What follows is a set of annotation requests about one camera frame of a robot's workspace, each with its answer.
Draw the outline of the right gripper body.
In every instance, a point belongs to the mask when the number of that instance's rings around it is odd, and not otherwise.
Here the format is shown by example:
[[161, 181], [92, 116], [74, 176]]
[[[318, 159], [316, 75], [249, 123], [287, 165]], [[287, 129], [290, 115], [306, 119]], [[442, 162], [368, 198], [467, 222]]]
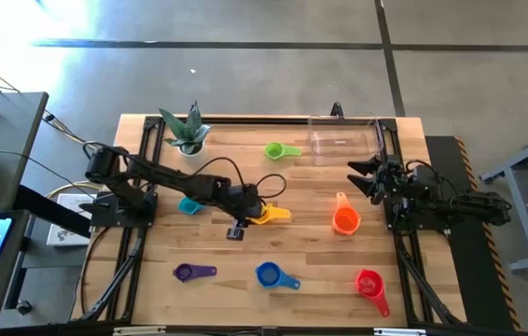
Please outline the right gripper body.
[[408, 183], [408, 174], [402, 164], [394, 161], [382, 161], [374, 157], [375, 181], [370, 196], [372, 204], [379, 204], [383, 199], [397, 194]]

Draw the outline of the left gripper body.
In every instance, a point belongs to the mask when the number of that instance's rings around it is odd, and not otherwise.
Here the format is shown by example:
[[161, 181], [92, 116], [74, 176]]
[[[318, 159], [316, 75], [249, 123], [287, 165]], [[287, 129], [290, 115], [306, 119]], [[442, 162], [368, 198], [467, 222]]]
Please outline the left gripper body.
[[224, 211], [238, 222], [249, 218], [259, 218], [263, 214], [263, 202], [254, 184], [231, 185], [224, 187]]

